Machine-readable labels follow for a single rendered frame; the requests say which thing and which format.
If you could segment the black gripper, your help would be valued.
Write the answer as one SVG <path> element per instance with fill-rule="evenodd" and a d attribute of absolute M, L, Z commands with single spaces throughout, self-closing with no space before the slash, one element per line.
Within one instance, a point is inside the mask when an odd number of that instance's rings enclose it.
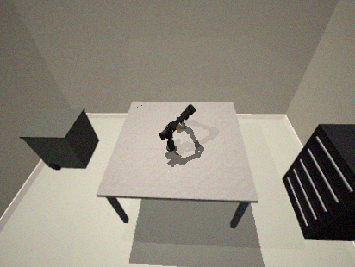
<path fill-rule="evenodd" d="M 173 138 L 172 135 L 173 135 L 172 133 L 167 135 L 167 137 L 168 137 L 167 145 L 168 146 L 174 146 L 174 140 L 172 139 Z"/>

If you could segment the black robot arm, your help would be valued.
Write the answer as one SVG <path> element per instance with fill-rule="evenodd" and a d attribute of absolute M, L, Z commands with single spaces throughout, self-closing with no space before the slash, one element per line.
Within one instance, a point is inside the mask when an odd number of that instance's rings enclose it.
<path fill-rule="evenodd" d="M 196 112 L 196 109 L 192 105 L 188 105 L 185 108 L 185 111 L 175 120 L 170 122 L 166 127 L 165 130 L 163 130 L 160 134 L 159 137 L 161 140 L 165 140 L 165 138 L 168 139 L 167 135 L 172 134 L 174 131 L 176 131 L 176 127 L 178 126 L 178 123 L 182 123 L 183 120 L 188 120 L 190 115 L 193 115 Z"/>

